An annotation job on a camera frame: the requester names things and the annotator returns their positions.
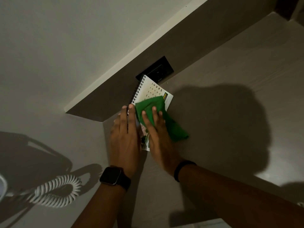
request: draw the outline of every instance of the hand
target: hand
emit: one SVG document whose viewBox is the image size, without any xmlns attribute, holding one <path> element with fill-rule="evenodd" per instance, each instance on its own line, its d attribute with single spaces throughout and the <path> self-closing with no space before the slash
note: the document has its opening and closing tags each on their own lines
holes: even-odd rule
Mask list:
<svg viewBox="0 0 304 228">
<path fill-rule="evenodd" d="M 125 175 L 131 178 L 137 170 L 141 151 L 133 104 L 129 105 L 129 120 L 126 106 L 122 107 L 115 119 L 111 129 L 110 149 L 110 165 L 123 168 Z"/>
<path fill-rule="evenodd" d="M 169 137 L 162 111 L 157 113 L 155 106 L 152 107 L 153 120 L 155 127 L 149 121 L 145 111 L 142 111 L 142 117 L 149 131 L 150 152 L 154 160 L 167 171 L 170 175 L 174 175 L 174 171 L 178 164 L 184 159 L 180 157 L 173 148 L 171 138 Z"/>
</svg>

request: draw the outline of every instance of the person's right hand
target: person's right hand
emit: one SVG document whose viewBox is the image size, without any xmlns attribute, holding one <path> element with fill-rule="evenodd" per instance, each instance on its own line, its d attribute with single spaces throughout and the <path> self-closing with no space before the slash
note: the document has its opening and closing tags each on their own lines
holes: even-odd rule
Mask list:
<svg viewBox="0 0 304 228">
<path fill-rule="evenodd" d="M 170 175 L 174 175 L 174 171 L 178 164 L 184 159 L 180 157 L 173 148 L 171 138 L 169 137 L 162 111 L 157 113 L 155 106 L 152 107 L 153 120 L 155 127 L 149 121 L 145 111 L 142 111 L 142 117 L 149 131 L 150 152 L 154 160 Z"/>
</svg>

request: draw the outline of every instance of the watch face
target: watch face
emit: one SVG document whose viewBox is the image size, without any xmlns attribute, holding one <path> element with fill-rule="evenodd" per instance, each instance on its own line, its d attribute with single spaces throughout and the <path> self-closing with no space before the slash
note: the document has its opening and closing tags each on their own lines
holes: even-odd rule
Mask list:
<svg viewBox="0 0 304 228">
<path fill-rule="evenodd" d="M 121 169 L 117 167 L 107 167 L 100 177 L 100 181 L 105 184 L 115 185 L 120 176 Z"/>
</svg>

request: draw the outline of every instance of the person's left hand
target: person's left hand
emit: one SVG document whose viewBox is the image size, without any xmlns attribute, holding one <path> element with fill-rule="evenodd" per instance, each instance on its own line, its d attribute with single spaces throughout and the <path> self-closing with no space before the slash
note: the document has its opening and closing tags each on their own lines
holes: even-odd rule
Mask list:
<svg viewBox="0 0 304 228">
<path fill-rule="evenodd" d="M 137 170 L 140 151 L 135 106 L 129 105 L 129 119 L 127 119 L 127 107 L 123 106 L 111 129 L 110 165 L 123 168 L 125 175 L 131 178 Z"/>
</svg>

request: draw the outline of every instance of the cleaning cloth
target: cleaning cloth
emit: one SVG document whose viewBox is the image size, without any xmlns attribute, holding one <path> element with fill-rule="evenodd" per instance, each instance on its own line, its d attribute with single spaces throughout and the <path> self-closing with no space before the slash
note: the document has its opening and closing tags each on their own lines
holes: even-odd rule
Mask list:
<svg viewBox="0 0 304 228">
<path fill-rule="evenodd" d="M 163 118 L 166 121 L 166 127 L 168 130 L 168 134 L 173 142 L 177 142 L 177 141 L 180 141 L 180 140 L 183 140 L 183 139 L 186 139 L 189 137 L 187 132 L 184 131 L 166 112 L 165 101 L 162 96 L 149 98 L 144 101 L 135 103 L 136 114 L 137 114 L 138 120 L 140 121 L 141 124 L 146 126 L 145 122 L 143 121 L 142 115 L 141 115 L 141 112 L 144 110 L 144 111 L 146 111 L 148 119 L 150 120 L 152 125 L 155 126 L 154 120 L 153 120 L 153 114 L 152 114 L 153 106 L 156 106 L 157 112 L 159 112 L 159 111 L 163 112 Z"/>
</svg>

